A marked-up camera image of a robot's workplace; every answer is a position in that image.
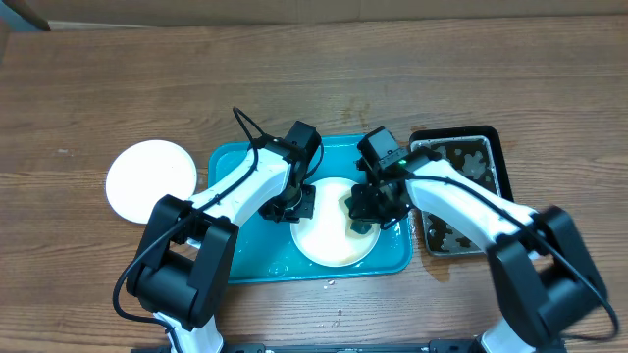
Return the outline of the white plate with sauce streak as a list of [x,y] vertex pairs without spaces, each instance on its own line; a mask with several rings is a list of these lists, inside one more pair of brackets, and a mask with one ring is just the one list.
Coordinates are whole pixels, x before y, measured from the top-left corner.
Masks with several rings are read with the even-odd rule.
[[364,234],[351,228],[357,221],[349,217],[345,201],[355,184],[342,177],[322,178],[313,183],[313,217],[290,227],[294,244],[312,262],[326,267],[349,266],[375,247],[381,232],[377,224],[367,224]]

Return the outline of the white plate with small stain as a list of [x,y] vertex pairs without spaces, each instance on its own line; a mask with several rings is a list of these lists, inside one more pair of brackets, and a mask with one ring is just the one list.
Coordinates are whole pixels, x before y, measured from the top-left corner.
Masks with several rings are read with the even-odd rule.
[[146,224],[155,204],[165,195],[189,198],[197,184],[191,156],[167,140],[138,142],[112,163],[105,191],[109,205],[127,221]]

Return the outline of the yellow and green sponge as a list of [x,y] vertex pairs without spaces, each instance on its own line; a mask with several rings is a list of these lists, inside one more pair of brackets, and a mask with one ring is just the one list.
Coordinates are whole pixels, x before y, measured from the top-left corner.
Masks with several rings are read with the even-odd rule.
[[[351,196],[347,197],[344,200],[344,205],[347,208],[347,213],[349,215],[351,215],[351,211],[353,209],[353,198]],[[355,233],[359,234],[359,235],[365,235],[367,234],[370,230],[373,229],[373,225],[363,222],[363,221],[356,221],[352,218],[348,219],[348,227],[350,230],[354,231]]]

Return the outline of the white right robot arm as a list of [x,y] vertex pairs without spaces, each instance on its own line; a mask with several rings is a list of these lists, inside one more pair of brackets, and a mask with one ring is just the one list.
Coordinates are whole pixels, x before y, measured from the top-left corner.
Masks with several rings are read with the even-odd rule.
[[364,184],[347,202],[354,229],[387,227],[411,209],[429,212],[463,233],[487,256],[501,320],[471,352],[560,352],[564,331],[602,307],[619,326],[602,277],[571,216],[538,212],[503,199],[430,151],[359,149]]

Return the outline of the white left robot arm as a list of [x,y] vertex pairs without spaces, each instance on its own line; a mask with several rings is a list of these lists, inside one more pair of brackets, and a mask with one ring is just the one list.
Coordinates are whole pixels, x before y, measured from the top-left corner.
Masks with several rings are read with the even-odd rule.
[[126,290],[148,311],[144,321],[164,328],[172,352],[220,352],[214,315],[225,293],[240,227],[254,214],[297,223],[314,212],[309,164],[320,136],[252,140],[246,159],[188,200],[163,196],[154,206],[135,257],[112,295],[116,312]]

